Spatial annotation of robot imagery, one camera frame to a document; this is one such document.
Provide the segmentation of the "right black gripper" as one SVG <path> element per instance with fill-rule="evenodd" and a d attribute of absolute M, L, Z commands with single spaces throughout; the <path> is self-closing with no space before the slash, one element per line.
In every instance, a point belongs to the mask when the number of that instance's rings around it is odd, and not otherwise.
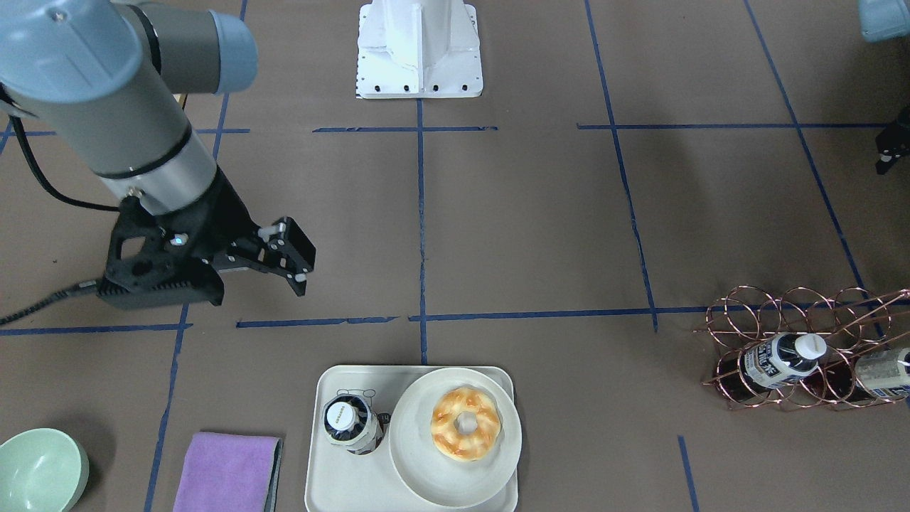
<path fill-rule="evenodd" d="M 306 294 L 316 247 L 292 217 L 276 222 L 277 234 L 262 237 L 240 195 L 221 169 L 199 198 L 156 217 L 156 276 L 188 278 L 203 267 L 214 271 L 247 267 L 285 279 L 296 296 Z"/>

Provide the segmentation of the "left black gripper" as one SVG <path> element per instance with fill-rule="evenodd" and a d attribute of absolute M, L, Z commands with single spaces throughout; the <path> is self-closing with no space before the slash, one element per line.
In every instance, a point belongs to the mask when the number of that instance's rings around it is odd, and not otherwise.
<path fill-rule="evenodd" d="M 887 174 L 899 160 L 909 155 L 909 107 L 902 108 L 896 119 L 878 133 L 875 146 L 879 152 L 879 159 L 875 162 L 878 175 Z"/>

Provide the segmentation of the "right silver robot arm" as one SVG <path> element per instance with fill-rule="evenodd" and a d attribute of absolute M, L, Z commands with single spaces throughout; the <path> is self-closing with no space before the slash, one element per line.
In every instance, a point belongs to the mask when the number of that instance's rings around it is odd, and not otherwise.
<path fill-rule="evenodd" d="M 2 107 L 55 130 L 117 196 L 98 294 L 140 308 L 221 304 L 220 273 L 284 278 L 305 295 L 316 248 L 296 221 L 261 227 L 177 94 L 246 90 L 246 23 L 153 2 L 4 1 Z"/>

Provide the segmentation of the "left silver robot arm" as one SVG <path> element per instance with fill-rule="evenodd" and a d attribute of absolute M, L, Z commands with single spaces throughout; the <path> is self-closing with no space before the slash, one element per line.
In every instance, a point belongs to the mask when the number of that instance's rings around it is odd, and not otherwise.
<path fill-rule="evenodd" d="M 883 42 L 909 35 L 909 7 L 907 1 L 859 1 L 860 29 L 869 43 Z M 883 176 L 909 155 L 909 107 L 903 107 L 897 116 L 875 136 L 879 159 L 875 171 Z"/>

